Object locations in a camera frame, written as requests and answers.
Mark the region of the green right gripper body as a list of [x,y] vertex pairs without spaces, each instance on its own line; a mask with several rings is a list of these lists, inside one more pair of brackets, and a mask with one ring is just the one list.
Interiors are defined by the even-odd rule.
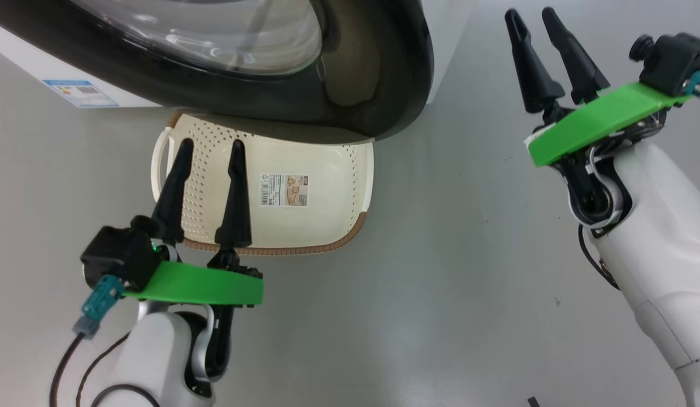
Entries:
[[690,94],[668,96],[642,83],[608,91],[525,142],[536,167],[554,164],[566,154],[582,150],[662,109],[682,105]]

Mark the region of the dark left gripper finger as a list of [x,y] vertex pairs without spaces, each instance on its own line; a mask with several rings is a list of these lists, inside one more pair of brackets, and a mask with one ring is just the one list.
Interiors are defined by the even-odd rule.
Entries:
[[234,141],[228,165],[230,189],[225,214],[216,229],[215,242],[221,248],[247,248],[253,242],[251,202],[249,194],[246,148],[243,141]]
[[155,225],[153,237],[165,243],[176,244],[184,240],[184,229],[181,226],[184,208],[182,205],[185,181],[192,170],[193,154],[194,141],[190,138],[182,140],[151,216]]

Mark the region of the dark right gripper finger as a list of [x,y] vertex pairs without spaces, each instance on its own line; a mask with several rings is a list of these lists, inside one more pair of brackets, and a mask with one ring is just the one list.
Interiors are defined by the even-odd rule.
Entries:
[[531,114],[544,112],[565,96],[564,89],[545,69],[518,11],[514,8],[507,10],[505,23],[525,110]]
[[598,92],[610,87],[610,82],[552,7],[542,10],[542,19],[567,71],[574,104],[585,104],[598,98]]

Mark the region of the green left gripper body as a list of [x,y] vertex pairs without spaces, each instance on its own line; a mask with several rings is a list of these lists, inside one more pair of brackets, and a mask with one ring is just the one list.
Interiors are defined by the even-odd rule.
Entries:
[[123,296],[171,304],[211,306],[259,306],[263,303],[264,280],[256,269],[242,265],[238,255],[216,253],[225,265],[190,265],[161,261],[140,291],[126,289]]

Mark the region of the black round glass washer door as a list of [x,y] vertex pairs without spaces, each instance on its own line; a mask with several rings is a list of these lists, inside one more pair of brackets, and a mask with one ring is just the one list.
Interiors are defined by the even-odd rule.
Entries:
[[394,136],[432,88],[420,0],[0,0],[0,27],[153,103],[284,141]]

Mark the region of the basket product label sticker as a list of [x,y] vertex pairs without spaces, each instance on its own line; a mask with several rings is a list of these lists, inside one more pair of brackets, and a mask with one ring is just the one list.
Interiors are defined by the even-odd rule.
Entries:
[[306,207],[309,185],[308,175],[262,173],[259,205],[261,207]]

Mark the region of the cream perforated laundry basket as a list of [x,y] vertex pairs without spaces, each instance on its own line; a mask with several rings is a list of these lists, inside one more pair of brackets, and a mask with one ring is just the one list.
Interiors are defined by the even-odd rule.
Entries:
[[[234,141],[246,148],[253,244],[242,256],[287,257],[325,253],[346,245],[363,226],[371,203],[375,155],[372,144],[321,146],[279,141],[175,114],[154,144],[151,188],[159,198],[182,140],[194,141],[185,181],[181,225],[184,245],[217,252],[216,229],[230,188],[228,165]],[[261,207],[262,173],[310,177],[308,206]]]

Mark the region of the white front-load washing machine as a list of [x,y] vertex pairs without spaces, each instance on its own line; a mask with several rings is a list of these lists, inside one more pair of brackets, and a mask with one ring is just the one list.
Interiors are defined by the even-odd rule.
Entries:
[[[450,65],[451,58],[455,54],[456,47],[458,47],[460,38],[468,24],[471,11],[477,2],[478,0],[420,0],[432,39],[434,57],[432,87],[427,104],[432,103],[437,95],[437,91]],[[120,106],[115,108],[149,108],[159,106],[157,103],[141,98],[71,66],[1,27],[0,54],[29,75],[32,75],[47,88],[49,87],[42,82],[43,80],[86,80],[112,98],[113,101],[119,103]]]

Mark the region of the blue energy label sticker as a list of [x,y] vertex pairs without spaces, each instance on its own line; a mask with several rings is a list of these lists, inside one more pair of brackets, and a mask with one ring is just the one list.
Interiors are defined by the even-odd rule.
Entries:
[[79,108],[98,109],[120,106],[86,80],[43,80],[42,82]]

